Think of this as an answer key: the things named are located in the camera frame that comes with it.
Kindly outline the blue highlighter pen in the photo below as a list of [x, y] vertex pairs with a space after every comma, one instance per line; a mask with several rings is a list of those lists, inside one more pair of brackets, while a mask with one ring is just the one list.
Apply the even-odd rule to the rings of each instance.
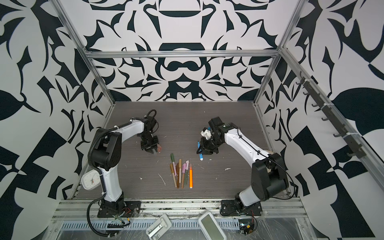
[[199, 154], [200, 161], [203, 161], [203, 160], [204, 160], [204, 157], [203, 157], [203, 154], [202, 154], [202, 149], [201, 149], [201, 143], [200, 143], [200, 141], [197, 142], [197, 145], [198, 145], [197, 154]]

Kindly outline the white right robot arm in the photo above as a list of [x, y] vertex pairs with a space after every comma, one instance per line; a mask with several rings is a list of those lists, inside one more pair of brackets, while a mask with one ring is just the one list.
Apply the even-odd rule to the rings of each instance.
[[209, 121], [209, 127], [201, 131], [198, 155], [219, 153], [219, 147], [227, 144], [240, 154], [252, 168], [251, 183], [235, 196], [238, 209], [251, 207], [274, 198], [290, 186], [286, 165], [280, 154], [271, 154], [247, 138], [233, 123], [224, 123], [219, 117]]

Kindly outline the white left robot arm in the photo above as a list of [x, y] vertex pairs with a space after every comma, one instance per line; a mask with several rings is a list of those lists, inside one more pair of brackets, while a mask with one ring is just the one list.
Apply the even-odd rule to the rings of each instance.
[[155, 116], [147, 114], [143, 118], [132, 118], [120, 126], [97, 130], [87, 158], [89, 165], [101, 178], [103, 200], [116, 203], [123, 197], [117, 170], [122, 155], [122, 143], [137, 136], [141, 138], [141, 149], [155, 154], [159, 151], [159, 140], [154, 135], [154, 128], [158, 125]]

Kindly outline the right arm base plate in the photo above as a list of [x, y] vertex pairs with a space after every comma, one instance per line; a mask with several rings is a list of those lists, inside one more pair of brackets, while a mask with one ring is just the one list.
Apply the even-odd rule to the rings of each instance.
[[221, 200], [220, 214], [224, 217], [255, 216], [262, 215], [261, 203], [255, 203], [245, 207], [240, 200]]

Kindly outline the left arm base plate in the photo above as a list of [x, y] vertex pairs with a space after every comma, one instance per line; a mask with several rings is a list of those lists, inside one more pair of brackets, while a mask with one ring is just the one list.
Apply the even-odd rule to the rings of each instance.
[[119, 216], [129, 218], [141, 211], [141, 201], [108, 202], [102, 200], [98, 218], [112, 218]]

